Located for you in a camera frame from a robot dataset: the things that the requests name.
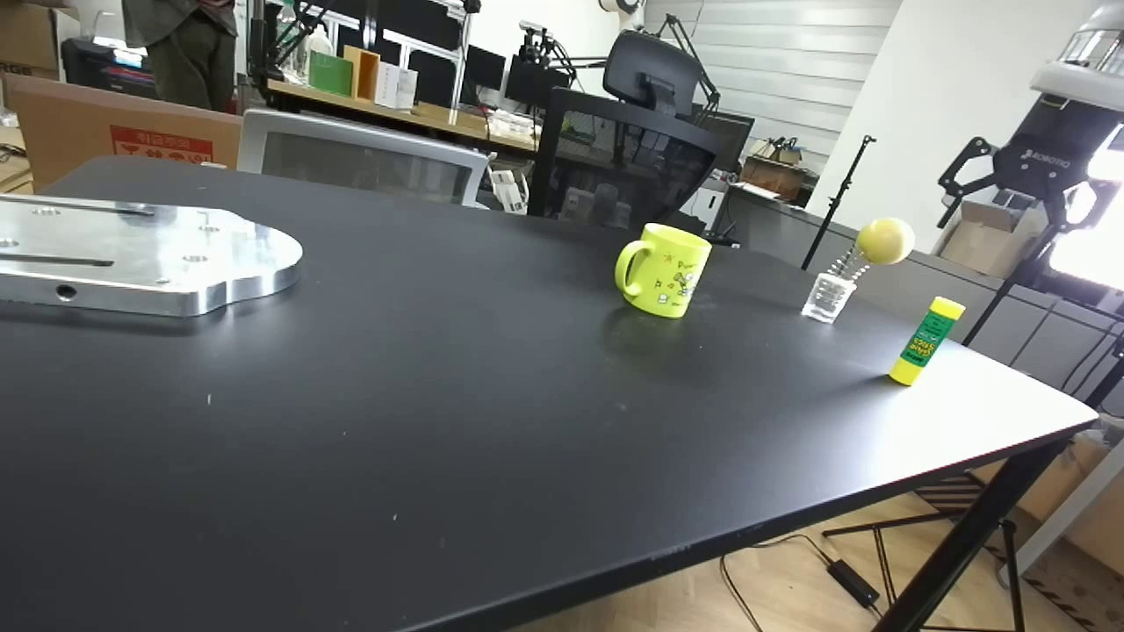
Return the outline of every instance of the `floor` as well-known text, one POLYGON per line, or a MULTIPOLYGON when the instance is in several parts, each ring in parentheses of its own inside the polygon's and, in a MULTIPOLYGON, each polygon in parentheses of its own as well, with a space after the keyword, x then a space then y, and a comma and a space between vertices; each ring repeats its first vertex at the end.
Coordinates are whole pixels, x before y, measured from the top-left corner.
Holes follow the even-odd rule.
MULTIPOLYGON (((881 507, 846 514, 827 525, 916 517, 927 507, 913 496, 889 497, 881 507)), ((895 586, 908 586, 936 543, 949 535, 949 522, 903 525, 886 536, 895 586)), ((872 535, 849 535, 827 543, 843 555, 872 586, 880 581, 872 535)), ((747 549, 729 555, 729 570, 746 592, 761 632, 867 632, 875 614, 862 612, 821 570, 807 539, 787 539, 778 549, 747 549)), ((993 579, 993 559, 982 555, 958 586, 946 598, 936 627, 1011 627, 1007 588, 993 579)), ((1030 632, 1083 632, 1048 598, 1027 586, 1030 632)), ((523 625, 523 632, 752 632, 747 614, 737 608, 718 560, 691 564, 684 571, 612 592, 594 603, 523 625)))

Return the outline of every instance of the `wall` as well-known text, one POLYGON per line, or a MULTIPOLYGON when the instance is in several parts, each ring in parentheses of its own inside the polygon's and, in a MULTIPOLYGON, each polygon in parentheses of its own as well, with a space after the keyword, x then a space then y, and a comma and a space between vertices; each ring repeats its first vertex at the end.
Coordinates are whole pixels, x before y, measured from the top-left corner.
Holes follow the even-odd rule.
POLYGON ((895 213, 916 228, 916 248, 937 244, 937 173, 971 138, 1005 145, 1054 58, 1098 0, 903 0, 895 26, 849 107, 807 212, 821 213, 859 145, 875 132, 838 222, 895 213))

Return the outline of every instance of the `black desk surface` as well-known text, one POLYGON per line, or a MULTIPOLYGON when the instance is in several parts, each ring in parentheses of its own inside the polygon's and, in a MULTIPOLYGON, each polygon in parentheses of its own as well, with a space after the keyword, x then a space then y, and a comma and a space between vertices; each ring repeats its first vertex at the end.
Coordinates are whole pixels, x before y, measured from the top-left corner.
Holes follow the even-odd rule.
POLYGON ((305 264, 195 326, 0 310, 4 632, 507 622, 1094 420, 956 343, 889 385, 910 323, 798 320, 747 253, 668 326, 586 228, 155 162, 60 191, 225 205, 305 264))

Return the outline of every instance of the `table leg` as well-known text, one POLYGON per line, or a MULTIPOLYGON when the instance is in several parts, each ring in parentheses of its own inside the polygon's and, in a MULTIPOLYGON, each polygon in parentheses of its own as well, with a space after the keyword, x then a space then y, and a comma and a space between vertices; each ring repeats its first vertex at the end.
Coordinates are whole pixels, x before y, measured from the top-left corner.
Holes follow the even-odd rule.
POLYGON ((1080 517, 1087 517, 1087 509, 1116 480, 1116 474, 1124 470, 1124 441, 1116 441, 1100 466, 1050 514, 1050 519, 1020 549, 1020 571, 1027 571, 1030 564, 1038 564, 1044 559, 1044 550, 1054 549, 1057 536, 1065 536, 1065 529, 1071 522, 1080 522, 1080 517))
POLYGON ((943 549, 924 560, 903 598, 886 612, 875 632, 916 632, 1065 447, 1069 441, 1048 441, 1030 452, 1014 452, 943 549))

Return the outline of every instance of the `cardboard box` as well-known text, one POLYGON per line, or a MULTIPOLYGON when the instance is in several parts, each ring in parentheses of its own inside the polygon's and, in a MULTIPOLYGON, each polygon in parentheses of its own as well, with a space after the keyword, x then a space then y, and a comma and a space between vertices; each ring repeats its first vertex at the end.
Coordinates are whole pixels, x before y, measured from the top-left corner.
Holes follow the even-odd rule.
POLYGON ((48 8, 0 0, 0 69, 60 75, 55 17, 48 8))
POLYGON ((238 164, 238 114, 44 77, 7 77, 7 102, 38 191, 101 155, 238 164))
POLYGON ((1007 276, 1044 228, 1039 212, 1014 213, 968 201, 937 256, 984 276, 1007 276))

